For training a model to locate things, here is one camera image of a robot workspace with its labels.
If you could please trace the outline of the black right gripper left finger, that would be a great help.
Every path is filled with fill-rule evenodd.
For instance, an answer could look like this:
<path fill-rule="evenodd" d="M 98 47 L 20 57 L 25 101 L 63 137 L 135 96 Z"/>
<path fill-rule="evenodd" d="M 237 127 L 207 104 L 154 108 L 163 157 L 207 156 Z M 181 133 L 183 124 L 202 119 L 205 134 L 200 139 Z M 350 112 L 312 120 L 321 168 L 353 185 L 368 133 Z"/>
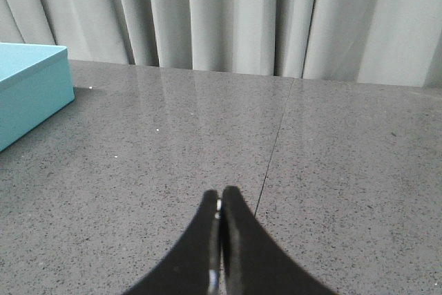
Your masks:
<path fill-rule="evenodd" d="M 218 294 L 221 201 L 204 192 L 192 221 L 172 249 L 126 294 Z"/>

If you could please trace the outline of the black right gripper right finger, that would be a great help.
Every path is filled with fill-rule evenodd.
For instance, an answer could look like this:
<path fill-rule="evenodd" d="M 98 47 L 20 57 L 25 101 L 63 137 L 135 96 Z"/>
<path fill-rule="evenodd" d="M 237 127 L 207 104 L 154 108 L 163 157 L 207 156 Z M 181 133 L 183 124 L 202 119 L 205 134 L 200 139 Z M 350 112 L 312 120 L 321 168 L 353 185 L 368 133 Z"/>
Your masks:
<path fill-rule="evenodd" d="M 334 294 L 297 265 L 255 219 L 239 188 L 222 193 L 221 231 L 228 294 Z"/>

